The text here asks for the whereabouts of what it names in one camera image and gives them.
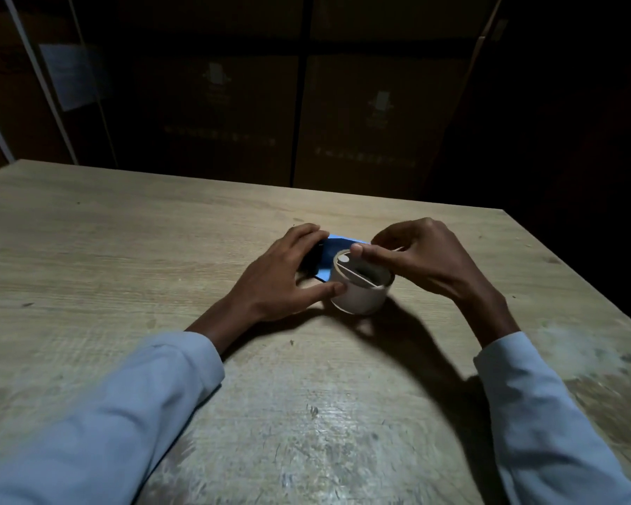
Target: wooden table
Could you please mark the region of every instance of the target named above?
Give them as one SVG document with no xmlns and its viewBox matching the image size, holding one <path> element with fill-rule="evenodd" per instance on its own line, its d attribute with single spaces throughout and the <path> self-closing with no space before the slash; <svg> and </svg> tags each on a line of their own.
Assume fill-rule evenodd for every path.
<svg viewBox="0 0 631 505">
<path fill-rule="evenodd" d="M 505 294 L 631 478 L 631 320 L 504 212 L 33 161 L 0 170 L 0 456 L 293 224 L 368 240 L 423 216 Z M 376 321 L 316 305 L 249 334 L 138 502 L 499 503 L 476 340 L 444 298 L 403 279 L 392 297 Z"/>
</svg>

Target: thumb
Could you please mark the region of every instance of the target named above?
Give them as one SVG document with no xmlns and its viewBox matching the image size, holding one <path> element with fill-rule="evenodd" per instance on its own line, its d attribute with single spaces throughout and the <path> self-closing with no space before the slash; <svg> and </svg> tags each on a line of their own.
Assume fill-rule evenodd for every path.
<svg viewBox="0 0 631 505">
<path fill-rule="evenodd" d="M 360 244 L 351 245 L 351 255 L 362 257 L 367 262 L 378 264 L 390 271 L 397 273 L 398 267 L 402 259 L 401 252 L 393 252 L 376 244 Z"/>
<path fill-rule="evenodd" d="M 341 296 L 346 292 L 346 284 L 340 281 L 327 281 L 313 287 L 299 289 L 298 292 L 299 308 L 304 309 L 310 307 L 313 303 Z"/>
</svg>

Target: finger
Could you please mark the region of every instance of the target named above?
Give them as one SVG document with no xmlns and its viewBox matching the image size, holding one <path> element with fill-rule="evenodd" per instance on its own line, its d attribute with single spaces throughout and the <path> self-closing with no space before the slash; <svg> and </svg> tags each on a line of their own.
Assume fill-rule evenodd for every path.
<svg viewBox="0 0 631 505">
<path fill-rule="evenodd" d="M 405 260 L 403 252 L 394 252 L 375 244 L 354 243 L 351 245 L 351 255 L 362 257 L 367 262 L 378 264 L 397 274 L 401 274 Z"/>
<path fill-rule="evenodd" d="M 313 303 L 341 296 L 345 292 L 346 285 L 340 281 L 319 283 L 313 287 L 298 289 L 295 293 L 297 295 L 296 306 L 298 311 L 301 312 L 305 308 L 309 308 Z"/>
<path fill-rule="evenodd" d="M 384 228 L 371 240 L 371 244 L 394 250 L 400 246 L 411 246 L 416 237 L 417 220 L 401 221 Z"/>
<path fill-rule="evenodd" d="M 307 234 L 297 241 L 297 243 L 292 247 L 292 250 L 290 250 L 290 253 L 293 254 L 296 261 L 301 262 L 306 254 L 311 251 L 313 246 L 317 245 L 323 239 L 327 239 L 329 235 L 330 233 L 327 230 L 311 232 L 311 234 Z"/>
<path fill-rule="evenodd" d="M 299 241 L 303 236 L 307 234 L 311 234 L 311 232 L 315 232 L 320 228 L 320 225 L 315 225 L 313 223 L 304 223 L 302 225 L 297 225 L 296 227 L 292 227 L 285 235 L 279 239 L 278 247 L 288 250 L 294 246 L 294 243 Z"/>
</svg>

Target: right hand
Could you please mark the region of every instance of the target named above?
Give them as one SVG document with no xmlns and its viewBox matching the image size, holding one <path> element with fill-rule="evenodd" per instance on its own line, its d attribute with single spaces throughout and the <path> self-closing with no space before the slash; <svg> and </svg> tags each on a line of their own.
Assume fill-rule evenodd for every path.
<svg viewBox="0 0 631 505">
<path fill-rule="evenodd" d="M 455 234 L 431 218 L 395 223 L 374 236 L 371 244 L 352 245 L 351 254 L 455 302 L 493 288 Z"/>
</svg>

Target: hand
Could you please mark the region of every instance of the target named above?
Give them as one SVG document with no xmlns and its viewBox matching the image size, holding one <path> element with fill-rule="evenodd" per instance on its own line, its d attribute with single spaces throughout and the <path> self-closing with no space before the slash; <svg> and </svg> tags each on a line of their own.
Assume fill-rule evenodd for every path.
<svg viewBox="0 0 631 505">
<path fill-rule="evenodd" d="M 351 253 L 454 301 L 491 287 L 455 234 L 431 218 L 395 223 L 371 244 L 352 245 Z"/>
<path fill-rule="evenodd" d="M 188 328 L 206 335 L 222 353 L 256 322 L 277 321 L 313 303 L 343 294 L 339 282 L 300 289 L 295 282 L 299 263 L 329 233 L 304 223 L 289 229 L 244 271 L 229 294 Z"/>
<path fill-rule="evenodd" d="M 353 244 L 351 253 L 454 300 L 482 348 L 519 331 L 505 296 L 441 221 L 423 218 L 395 223 L 374 236 L 371 244 Z"/>
</svg>

